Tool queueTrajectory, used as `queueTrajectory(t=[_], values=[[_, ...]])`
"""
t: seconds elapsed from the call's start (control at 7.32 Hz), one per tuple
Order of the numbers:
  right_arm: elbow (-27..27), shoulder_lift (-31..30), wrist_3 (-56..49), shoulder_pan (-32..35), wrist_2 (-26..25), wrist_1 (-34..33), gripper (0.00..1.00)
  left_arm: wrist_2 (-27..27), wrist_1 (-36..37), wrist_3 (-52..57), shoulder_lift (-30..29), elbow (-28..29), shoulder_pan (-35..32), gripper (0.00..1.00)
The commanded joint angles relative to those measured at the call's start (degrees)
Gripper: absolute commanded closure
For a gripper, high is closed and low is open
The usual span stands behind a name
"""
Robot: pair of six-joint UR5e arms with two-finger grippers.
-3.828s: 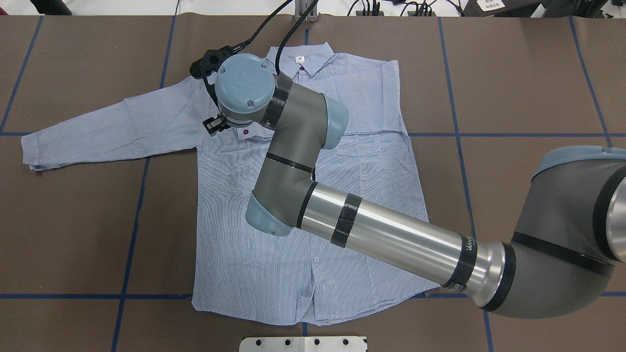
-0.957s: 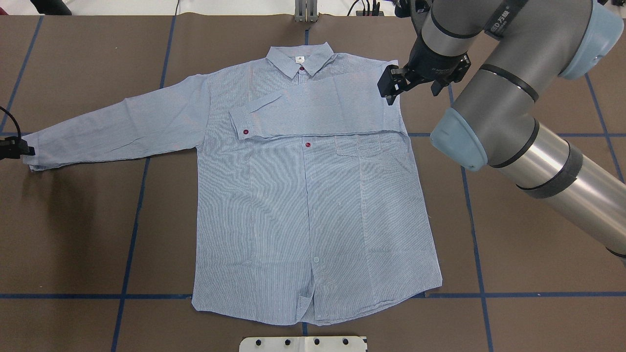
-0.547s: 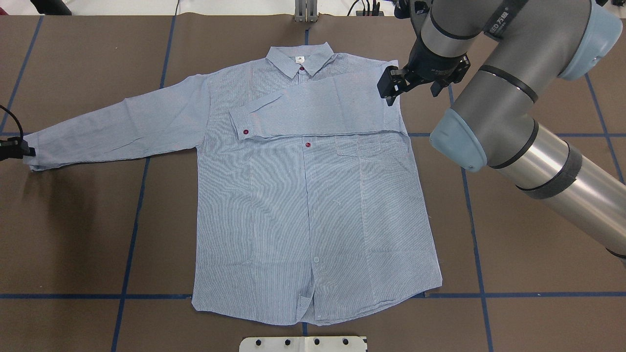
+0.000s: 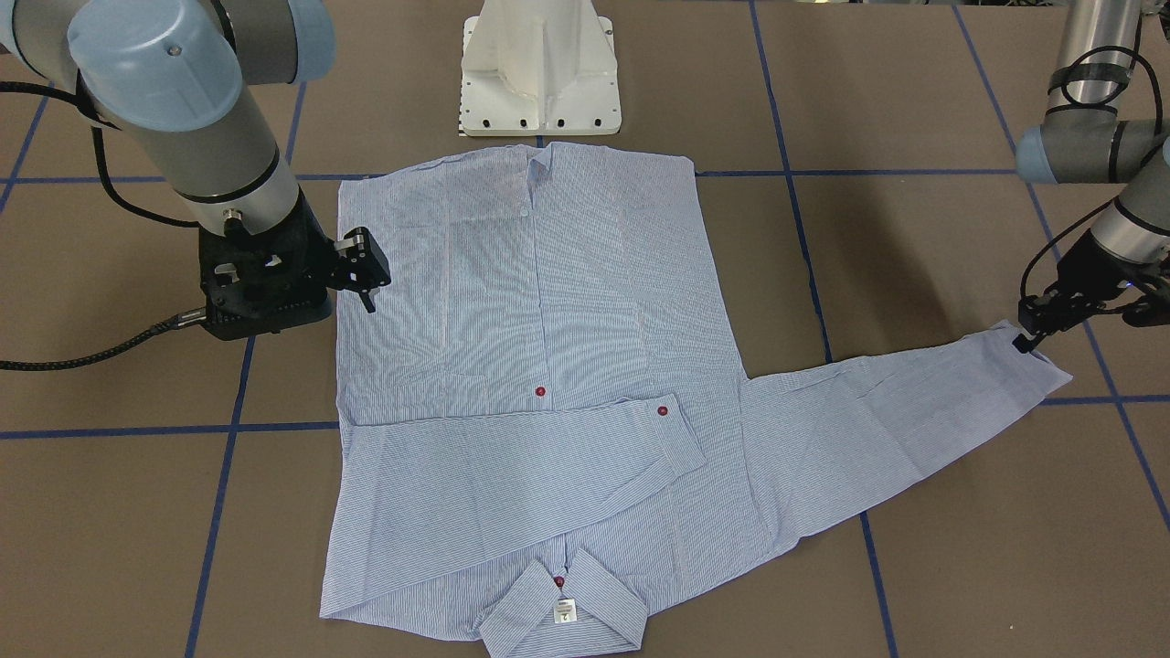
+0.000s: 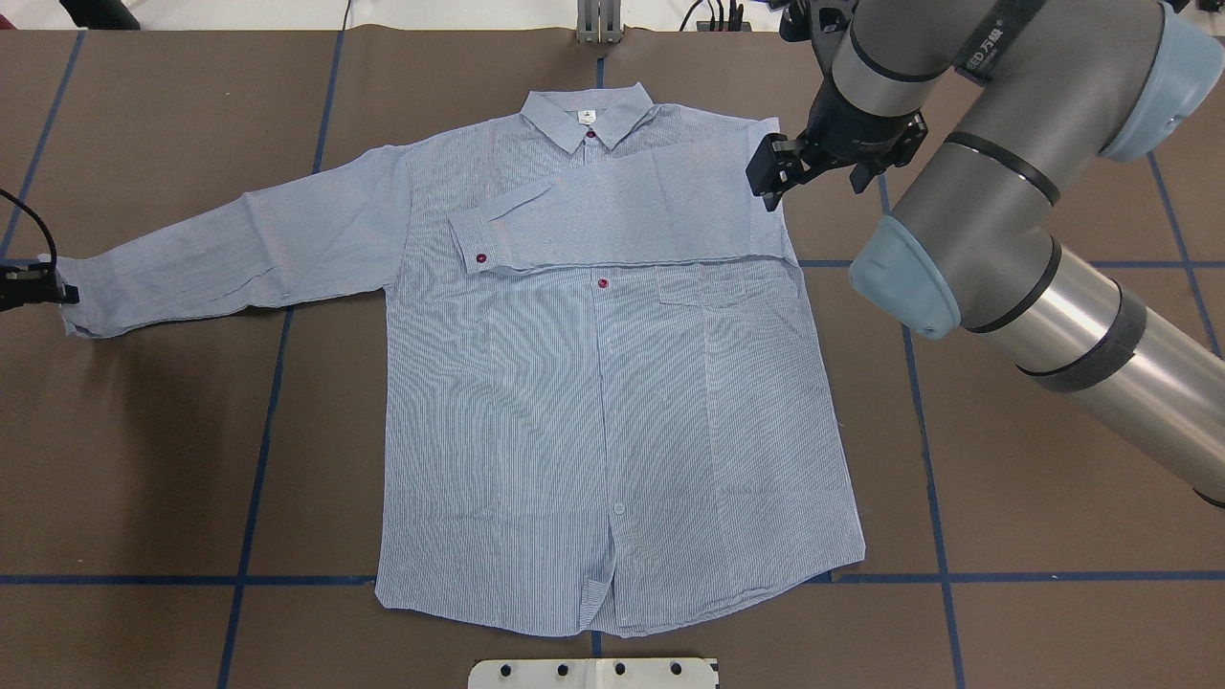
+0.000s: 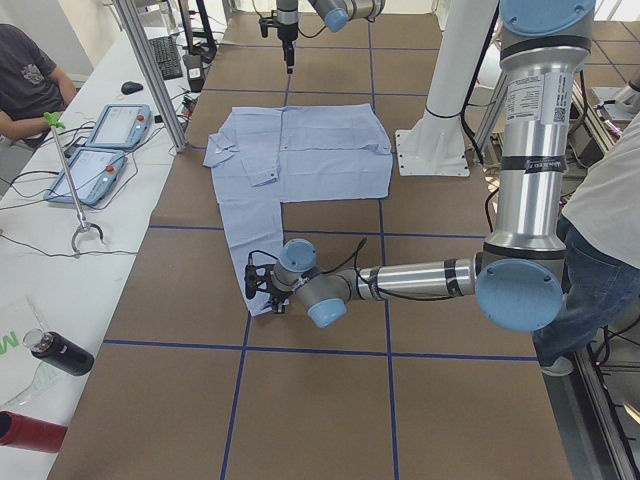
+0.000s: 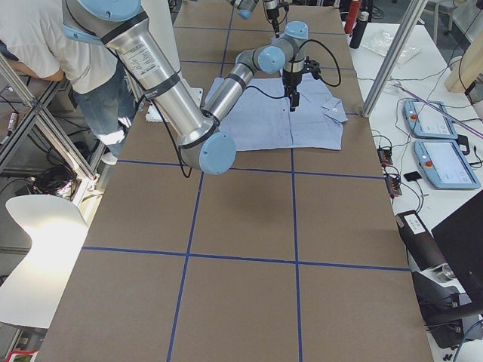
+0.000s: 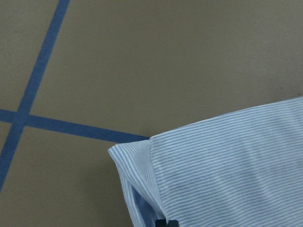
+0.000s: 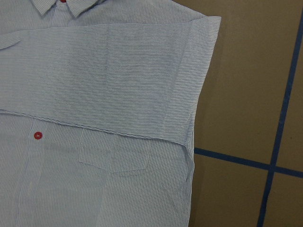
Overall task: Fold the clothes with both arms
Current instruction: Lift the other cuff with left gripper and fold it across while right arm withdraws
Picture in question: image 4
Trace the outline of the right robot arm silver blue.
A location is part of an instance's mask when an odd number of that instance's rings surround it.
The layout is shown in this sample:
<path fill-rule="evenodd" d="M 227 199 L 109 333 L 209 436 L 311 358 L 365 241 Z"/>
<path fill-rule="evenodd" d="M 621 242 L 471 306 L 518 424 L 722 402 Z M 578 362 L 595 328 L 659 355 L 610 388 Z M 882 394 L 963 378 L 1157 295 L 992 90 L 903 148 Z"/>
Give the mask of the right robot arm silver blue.
<path fill-rule="evenodd" d="M 222 341 L 317 324 L 330 292 L 365 311 L 391 282 L 367 228 L 326 237 L 252 87 L 333 67 L 322 1 L 5 1 L 4 49 L 92 128 L 126 133 L 192 213 L 201 311 Z"/>

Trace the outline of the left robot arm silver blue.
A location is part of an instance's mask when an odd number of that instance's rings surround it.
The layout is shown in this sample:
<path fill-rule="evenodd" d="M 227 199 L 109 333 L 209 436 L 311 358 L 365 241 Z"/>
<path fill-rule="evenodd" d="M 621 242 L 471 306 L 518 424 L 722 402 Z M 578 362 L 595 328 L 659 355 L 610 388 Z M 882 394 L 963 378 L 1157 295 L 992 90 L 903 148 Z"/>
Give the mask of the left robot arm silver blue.
<path fill-rule="evenodd" d="M 1169 142 L 1152 64 L 1138 50 L 1140 1 L 1073 1 L 1048 109 L 1016 146 L 1016 171 L 1035 184 L 1117 184 L 1119 196 L 1074 222 L 1040 294 L 1020 288 L 1016 350 L 1100 315 L 1166 325 Z"/>

